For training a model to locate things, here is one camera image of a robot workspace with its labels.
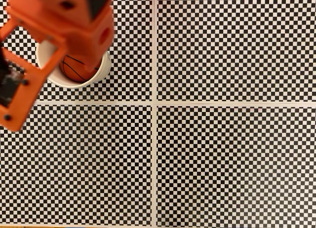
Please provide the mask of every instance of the table surface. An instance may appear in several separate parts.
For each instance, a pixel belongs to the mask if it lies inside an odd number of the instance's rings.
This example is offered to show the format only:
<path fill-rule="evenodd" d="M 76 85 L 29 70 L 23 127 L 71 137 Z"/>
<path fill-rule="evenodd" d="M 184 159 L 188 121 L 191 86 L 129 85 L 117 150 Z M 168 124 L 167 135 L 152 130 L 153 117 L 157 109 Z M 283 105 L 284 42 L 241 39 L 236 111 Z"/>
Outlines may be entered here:
<path fill-rule="evenodd" d="M 316 228 L 316 0 L 113 8 L 108 77 L 0 128 L 0 224 Z"/>

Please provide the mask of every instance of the basketball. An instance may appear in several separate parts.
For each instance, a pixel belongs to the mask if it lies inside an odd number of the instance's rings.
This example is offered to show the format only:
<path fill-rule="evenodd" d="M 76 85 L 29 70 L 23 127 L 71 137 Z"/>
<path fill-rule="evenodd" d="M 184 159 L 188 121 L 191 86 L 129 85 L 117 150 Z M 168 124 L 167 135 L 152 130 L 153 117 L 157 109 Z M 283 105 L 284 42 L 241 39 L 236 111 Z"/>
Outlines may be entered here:
<path fill-rule="evenodd" d="M 66 55 L 62 62 L 60 62 L 60 70 L 69 79 L 76 82 L 86 82 L 90 80 L 99 70 L 101 61 L 90 73 L 85 69 L 85 64 L 75 57 Z"/>

